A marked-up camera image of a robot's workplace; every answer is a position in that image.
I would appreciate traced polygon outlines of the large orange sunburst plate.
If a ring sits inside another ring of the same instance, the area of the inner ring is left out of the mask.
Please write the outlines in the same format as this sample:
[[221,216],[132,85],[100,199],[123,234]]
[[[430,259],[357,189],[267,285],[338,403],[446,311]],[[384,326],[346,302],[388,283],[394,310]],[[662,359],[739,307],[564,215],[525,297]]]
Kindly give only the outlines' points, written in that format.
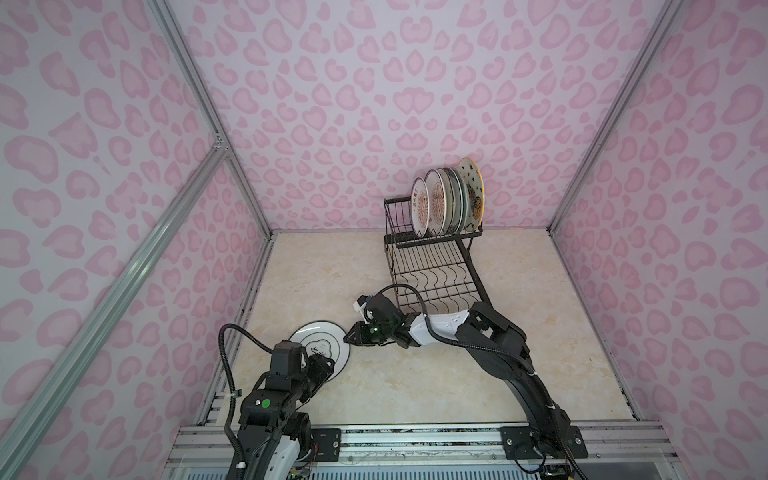
[[428,228],[432,236],[439,236],[444,233],[447,219],[444,181],[436,169],[428,171],[425,181],[430,204]]

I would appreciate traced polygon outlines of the white plate black cloud outline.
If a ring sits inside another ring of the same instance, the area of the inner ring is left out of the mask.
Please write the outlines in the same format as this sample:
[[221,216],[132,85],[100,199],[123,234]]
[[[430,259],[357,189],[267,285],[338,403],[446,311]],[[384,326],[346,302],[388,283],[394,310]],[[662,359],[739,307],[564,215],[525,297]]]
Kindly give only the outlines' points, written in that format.
[[329,381],[334,380],[347,366],[350,359],[350,345],[344,342],[346,331],[336,323],[316,320],[297,329],[289,340],[302,344],[309,355],[322,354],[334,361],[334,370]]

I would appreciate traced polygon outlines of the white star cat plate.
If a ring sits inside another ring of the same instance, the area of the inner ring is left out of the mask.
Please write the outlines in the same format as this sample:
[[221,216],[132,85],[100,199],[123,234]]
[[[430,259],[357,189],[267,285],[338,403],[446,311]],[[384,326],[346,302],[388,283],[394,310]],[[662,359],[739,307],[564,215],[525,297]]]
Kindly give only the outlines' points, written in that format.
[[465,230],[468,232],[474,232],[481,225],[484,217],[484,181],[479,167],[469,157],[463,158],[458,164],[456,170],[464,182],[468,195]]

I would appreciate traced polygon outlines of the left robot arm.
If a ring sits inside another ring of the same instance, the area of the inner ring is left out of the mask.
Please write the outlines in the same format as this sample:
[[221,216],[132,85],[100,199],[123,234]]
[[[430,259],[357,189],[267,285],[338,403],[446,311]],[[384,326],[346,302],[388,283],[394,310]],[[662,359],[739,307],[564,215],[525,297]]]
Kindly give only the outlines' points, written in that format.
[[330,379],[335,361],[292,341],[269,353],[269,370],[241,401],[238,430],[225,426],[234,449],[229,479],[287,479],[311,450],[311,421],[299,406]]

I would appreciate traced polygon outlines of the mint green flower plate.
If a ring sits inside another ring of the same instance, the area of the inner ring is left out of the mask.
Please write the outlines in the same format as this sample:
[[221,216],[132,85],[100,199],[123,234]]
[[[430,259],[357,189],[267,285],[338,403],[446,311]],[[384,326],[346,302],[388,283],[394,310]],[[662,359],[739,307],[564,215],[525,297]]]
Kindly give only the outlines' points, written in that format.
[[470,196],[467,184],[465,182],[464,177],[462,176],[461,172],[458,168],[454,169],[454,172],[456,173],[456,176],[458,178],[459,187],[460,187],[460,200],[461,200],[461,220],[460,220],[460,233],[464,233],[467,228],[467,221],[470,217]]

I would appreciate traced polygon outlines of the white plate dark green rim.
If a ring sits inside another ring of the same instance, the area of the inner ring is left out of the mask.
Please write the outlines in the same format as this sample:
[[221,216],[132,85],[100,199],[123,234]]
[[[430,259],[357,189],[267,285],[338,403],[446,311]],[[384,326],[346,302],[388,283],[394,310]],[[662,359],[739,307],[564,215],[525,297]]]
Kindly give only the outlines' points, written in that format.
[[463,195],[461,191],[461,185],[459,177],[455,171],[451,168],[446,169],[447,175],[450,178],[450,184],[452,187],[452,220],[451,220],[451,234],[458,234],[461,231],[462,215],[463,215]]

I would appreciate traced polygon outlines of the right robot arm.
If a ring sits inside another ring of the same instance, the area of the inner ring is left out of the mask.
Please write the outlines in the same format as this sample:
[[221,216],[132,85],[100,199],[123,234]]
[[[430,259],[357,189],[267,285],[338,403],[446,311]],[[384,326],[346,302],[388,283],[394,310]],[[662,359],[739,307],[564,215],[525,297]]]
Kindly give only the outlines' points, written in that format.
[[588,457],[580,430],[549,394],[533,366],[525,332],[490,304],[447,314],[405,313],[384,295],[362,296],[362,319],[344,336],[359,347],[418,348],[443,344],[465,350],[480,369],[502,381],[528,423],[519,445],[534,457],[576,460]]

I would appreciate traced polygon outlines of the small orange sunburst plate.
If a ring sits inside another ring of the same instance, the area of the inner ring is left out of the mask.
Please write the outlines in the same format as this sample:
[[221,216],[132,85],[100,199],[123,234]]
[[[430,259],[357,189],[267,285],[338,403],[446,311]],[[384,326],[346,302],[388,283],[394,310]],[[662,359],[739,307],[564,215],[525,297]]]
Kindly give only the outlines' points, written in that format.
[[413,232],[417,238],[423,238],[427,232],[430,214],[430,200],[426,182],[416,178],[410,195],[410,216]]

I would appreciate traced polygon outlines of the cream plum blossom plate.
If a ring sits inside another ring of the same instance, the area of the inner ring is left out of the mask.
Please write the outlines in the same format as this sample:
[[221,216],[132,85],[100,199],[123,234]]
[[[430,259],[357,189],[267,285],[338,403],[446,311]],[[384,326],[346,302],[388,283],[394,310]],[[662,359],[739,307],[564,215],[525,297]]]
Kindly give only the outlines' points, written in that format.
[[448,175],[445,168],[440,168],[439,173],[443,183],[444,200],[445,200],[444,202],[445,220],[443,223],[443,233],[445,235],[448,235],[451,232],[451,225],[453,221],[453,207],[454,207],[453,186],[451,183],[451,177]]

